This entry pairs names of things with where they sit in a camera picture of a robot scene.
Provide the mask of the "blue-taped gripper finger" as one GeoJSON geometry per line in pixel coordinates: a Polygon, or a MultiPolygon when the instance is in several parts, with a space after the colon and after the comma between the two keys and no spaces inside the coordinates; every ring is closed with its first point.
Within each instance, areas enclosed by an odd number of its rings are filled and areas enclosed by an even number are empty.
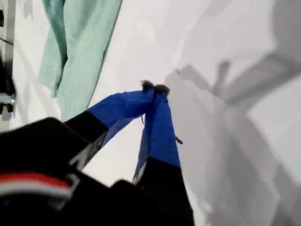
{"type": "Polygon", "coordinates": [[[155,85],[154,99],[145,113],[134,183],[176,208],[190,208],[185,189],[167,96],[169,88],[155,85]]]}
{"type": "Polygon", "coordinates": [[[65,121],[65,124],[88,142],[86,148],[75,153],[70,165],[82,170],[95,154],[132,120],[141,117],[150,108],[155,86],[142,81],[142,89],[116,93],[65,121]]]}

